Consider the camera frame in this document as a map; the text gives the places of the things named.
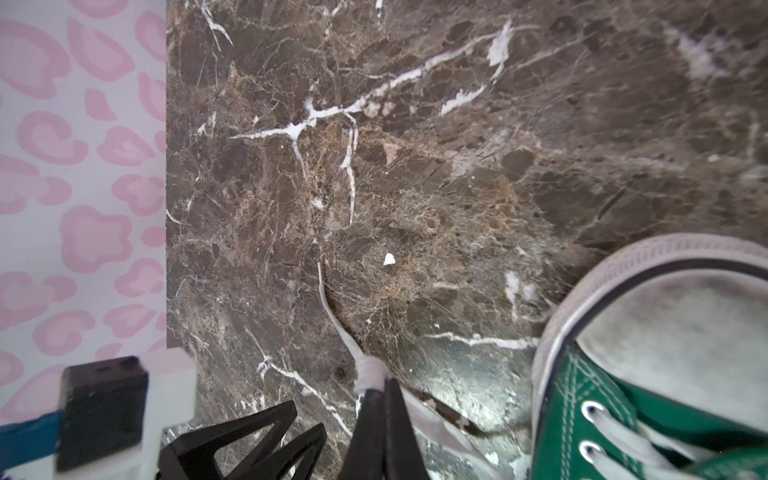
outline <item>pink spot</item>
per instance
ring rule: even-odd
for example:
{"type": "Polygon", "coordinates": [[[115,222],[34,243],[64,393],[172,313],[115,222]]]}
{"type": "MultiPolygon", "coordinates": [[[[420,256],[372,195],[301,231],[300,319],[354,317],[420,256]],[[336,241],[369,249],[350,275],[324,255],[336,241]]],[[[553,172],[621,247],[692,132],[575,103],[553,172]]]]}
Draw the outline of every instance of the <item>pink spot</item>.
{"type": "Polygon", "coordinates": [[[71,298],[77,291],[65,276],[50,276],[40,284],[24,272],[0,275],[0,330],[34,319],[48,311],[48,304],[71,298]]]}
{"type": "Polygon", "coordinates": [[[107,95],[96,88],[85,89],[85,113],[94,120],[113,121],[118,119],[118,116],[109,108],[107,95]]]}
{"type": "Polygon", "coordinates": [[[121,348],[123,348],[122,343],[108,343],[98,347],[98,350],[96,350],[96,361],[113,359],[118,356],[121,348]]]}
{"type": "Polygon", "coordinates": [[[165,287],[164,278],[165,269],[162,265],[151,258],[140,258],[131,265],[128,273],[115,280],[114,288],[122,296],[160,293],[165,287]]]}
{"type": "Polygon", "coordinates": [[[165,20],[151,10],[144,10],[136,21],[136,39],[157,60],[165,63],[165,20]]]}
{"type": "Polygon", "coordinates": [[[0,386],[11,385],[24,375],[24,363],[13,353],[0,350],[0,386]]]}
{"type": "Polygon", "coordinates": [[[63,365],[49,366],[30,378],[0,409],[0,419],[26,422],[55,411],[64,368],[63,365]]]}
{"type": "Polygon", "coordinates": [[[167,347],[165,346],[165,340],[162,339],[162,340],[158,340],[157,342],[153,343],[152,346],[149,347],[149,350],[147,350],[147,351],[148,352],[156,352],[158,350],[162,350],[162,349],[166,349],[166,348],[167,347]]]}
{"type": "Polygon", "coordinates": [[[70,270],[95,272],[107,262],[128,260],[131,221],[122,215],[102,215],[93,207],[78,205],[61,216],[61,258],[70,270]]]}
{"type": "Polygon", "coordinates": [[[131,212],[147,217],[163,206],[165,186],[159,177],[124,175],[112,184],[112,194],[128,204],[131,212]]]}
{"type": "Polygon", "coordinates": [[[96,319],[83,310],[59,313],[35,327],[32,342],[45,355],[64,355],[83,343],[84,330],[95,326],[96,319]]]}
{"type": "Polygon", "coordinates": [[[158,331],[164,332],[167,326],[167,315],[163,313],[157,318],[157,323],[154,324],[154,328],[156,328],[158,331]]]}
{"type": "Polygon", "coordinates": [[[43,205],[59,205],[69,200],[72,188],[58,178],[41,177],[34,165],[0,155],[0,214],[17,214],[27,206],[27,198],[43,205]]]}
{"type": "Polygon", "coordinates": [[[139,100],[144,110],[159,121],[165,121],[165,82],[139,74],[139,100]]]}
{"type": "Polygon", "coordinates": [[[125,167],[139,167],[154,158],[154,150],[147,142],[131,129],[120,126],[107,130],[107,139],[96,151],[104,161],[125,167]]]}
{"type": "Polygon", "coordinates": [[[165,229],[149,227],[141,234],[141,241],[148,247],[162,247],[165,245],[165,229]]]}
{"type": "Polygon", "coordinates": [[[87,17],[103,20],[122,13],[128,0],[69,0],[69,5],[87,17]]]}
{"type": "Polygon", "coordinates": [[[46,177],[45,185],[48,187],[48,192],[38,197],[38,202],[43,205],[63,204],[72,196],[72,187],[61,178],[46,177]]]}
{"type": "Polygon", "coordinates": [[[66,276],[50,276],[40,282],[40,284],[54,290],[52,299],[54,302],[61,302],[67,298],[72,298],[78,291],[78,285],[73,279],[66,276]]]}
{"type": "Polygon", "coordinates": [[[0,51],[0,78],[30,97],[55,97],[54,78],[69,75],[64,47],[31,25],[0,20],[0,51]]]}
{"type": "Polygon", "coordinates": [[[67,38],[74,60],[99,80],[115,81],[134,70],[134,61],[125,48],[73,18],[67,20],[67,38]]]}
{"type": "Polygon", "coordinates": [[[157,147],[157,151],[165,155],[165,130],[158,131],[154,135],[154,146],[157,147]]]}
{"type": "Polygon", "coordinates": [[[88,144],[72,139],[69,123],[51,111],[33,111],[24,117],[16,138],[28,154],[51,164],[79,164],[88,155],[88,144]]]}
{"type": "Polygon", "coordinates": [[[110,310],[104,315],[104,324],[112,329],[118,339],[126,339],[139,333],[154,318],[155,310],[144,305],[127,305],[110,310]]]}

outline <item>green sneaker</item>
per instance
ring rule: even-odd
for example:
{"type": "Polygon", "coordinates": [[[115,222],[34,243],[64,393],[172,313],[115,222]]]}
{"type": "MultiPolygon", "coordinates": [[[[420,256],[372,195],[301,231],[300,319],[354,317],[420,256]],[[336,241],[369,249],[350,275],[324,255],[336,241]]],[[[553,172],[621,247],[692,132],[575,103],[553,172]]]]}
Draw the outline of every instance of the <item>green sneaker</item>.
{"type": "Polygon", "coordinates": [[[533,382],[531,480],[768,478],[768,249],[616,252],[553,315],[533,382]]]}

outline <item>marble floor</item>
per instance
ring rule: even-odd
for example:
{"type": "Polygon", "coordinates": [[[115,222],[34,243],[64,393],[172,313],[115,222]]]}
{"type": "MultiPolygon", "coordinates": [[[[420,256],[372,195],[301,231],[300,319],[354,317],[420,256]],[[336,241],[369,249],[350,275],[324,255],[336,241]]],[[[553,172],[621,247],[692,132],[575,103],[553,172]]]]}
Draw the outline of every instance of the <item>marble floor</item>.
{"type": "Polygon", "coordinates": [[[361,347],[513,478],[533,339],[581,275],[657,233],[768,243],[765,2],[170,0],[167,29],[189,426],[293,399],[328,431],[317,478],[356,401],[318,261],[361,347]]]}

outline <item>white shoelace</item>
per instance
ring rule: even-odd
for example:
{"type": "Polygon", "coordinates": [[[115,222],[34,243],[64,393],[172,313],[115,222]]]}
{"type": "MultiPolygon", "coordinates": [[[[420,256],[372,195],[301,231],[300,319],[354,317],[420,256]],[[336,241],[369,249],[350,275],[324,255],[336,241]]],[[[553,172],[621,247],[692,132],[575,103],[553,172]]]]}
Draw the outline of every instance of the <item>white shoelace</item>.
{"type": "MultiPolygon", "coordinates": [[[[642,422],[637,424],[639,432],[634,432],[614,419],[598,402],[583,402],[581,414],[592,422],[609,442],[641,462],[647,480],[701,480],[697,475],[678,470],[654,448],[654,445],[674,450],[692,462],[700,462],[716,455],[711,450],[662,435],[642,422]]],[[[609,457],[595,442],[584,440],[579,443],[579,452],[606,480],[637,480],[635,474],[609,457]]]]}

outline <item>shoe sole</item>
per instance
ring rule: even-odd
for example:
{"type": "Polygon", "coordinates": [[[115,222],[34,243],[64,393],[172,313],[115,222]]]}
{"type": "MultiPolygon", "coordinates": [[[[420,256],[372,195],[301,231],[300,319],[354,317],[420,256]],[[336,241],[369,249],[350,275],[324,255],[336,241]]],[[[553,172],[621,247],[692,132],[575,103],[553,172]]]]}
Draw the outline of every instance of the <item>shoe sole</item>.
{"type": "Polygon", "coordinates": [[[531,369],[533,448],[539,413],[562,346],[603,308],[636,285],[678,270],[735,270],[768,276],[768,248],[733,237],[671,233],[632,243],[601,261],[579,280],[550,318],[531,369]]]}

